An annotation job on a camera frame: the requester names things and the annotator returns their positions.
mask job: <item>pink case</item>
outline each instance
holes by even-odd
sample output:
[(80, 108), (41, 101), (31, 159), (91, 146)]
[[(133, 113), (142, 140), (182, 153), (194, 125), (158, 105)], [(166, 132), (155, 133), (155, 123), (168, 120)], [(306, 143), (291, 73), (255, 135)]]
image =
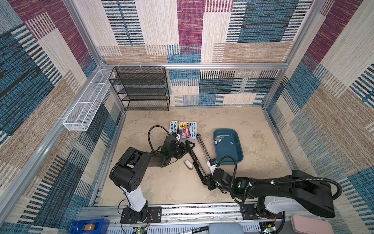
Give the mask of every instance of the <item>pink case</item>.
[(291, 217), (292, 229), (302, 234), (334, 234), (331, 224), (318, 219), (311, 219), (300, 215)]

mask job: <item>wire mesh rack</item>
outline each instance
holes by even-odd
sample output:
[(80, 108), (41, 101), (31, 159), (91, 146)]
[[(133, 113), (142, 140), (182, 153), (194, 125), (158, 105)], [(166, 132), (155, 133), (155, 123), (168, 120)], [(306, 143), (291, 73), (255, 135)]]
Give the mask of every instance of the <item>wire mesh rack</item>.
[(125, 110), (169, 110), (164, 67), (114, 67), (109, 81)]
[(69, 131), (87, 131), (99, 106), (107, 93), (112, 70), (100, 70), (92, 78), (73, 109), (70, 111), (63, 125)]

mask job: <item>book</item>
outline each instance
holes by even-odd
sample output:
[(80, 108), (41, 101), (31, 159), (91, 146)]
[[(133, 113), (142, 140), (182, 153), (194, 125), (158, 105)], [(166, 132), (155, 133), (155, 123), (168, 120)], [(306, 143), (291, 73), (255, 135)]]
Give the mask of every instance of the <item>book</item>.
[(171, 121), (169, 133), (177, 133), (181, 136), (181, 139), (196, 140), (197, 123)]

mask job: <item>wall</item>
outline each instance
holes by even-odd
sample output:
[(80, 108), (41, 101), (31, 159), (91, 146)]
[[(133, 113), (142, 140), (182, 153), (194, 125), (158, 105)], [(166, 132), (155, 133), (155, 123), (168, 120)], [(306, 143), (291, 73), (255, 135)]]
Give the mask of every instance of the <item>wall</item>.
[[(62, 0), (0, 0), (0, 195), (91, 75)], [(107, 92), (85, 132), (65, 130), (0, 233), (65, 232), (87, 206), (120, 117)]]
[(374, 232), (373, 9), (327, 0), (267, 108), (293, 164), (342, 185), (340, 234)]
[[(108, 64), (281, 63), (312, 0), (73, 2)], [(261, 104), (272, 72), (170, 70), (171, 106)]]

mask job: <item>blue plastic bin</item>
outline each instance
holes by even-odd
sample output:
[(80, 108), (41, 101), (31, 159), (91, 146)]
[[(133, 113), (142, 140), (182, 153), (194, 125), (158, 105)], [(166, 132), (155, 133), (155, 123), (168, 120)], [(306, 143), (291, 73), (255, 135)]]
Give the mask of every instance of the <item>blue plastic bin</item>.
[[(95, 230), (85, 231), (86, 224), (95, 224)], [(106, 234), (109, 226), (107, 219), (91, 219), (72, 222), (69, 233), (71, 234)]]
[[(221, 142), (215, 144), (215, 139), (218, 138), (218, 136), (223, 136), (223, 138), (221, 138)], [(242, 146), (240, 145), (239, 136), (235, 130), (230, 128), (220, 128), (215, 130), (213, 133), (213, 143), (215, 155), (218, 161), (226, 155), (232, 156), (237, 163), (243, 160)], [(234, 165), (234, 162), (231, 158), (225, 158), (221, 164)]]

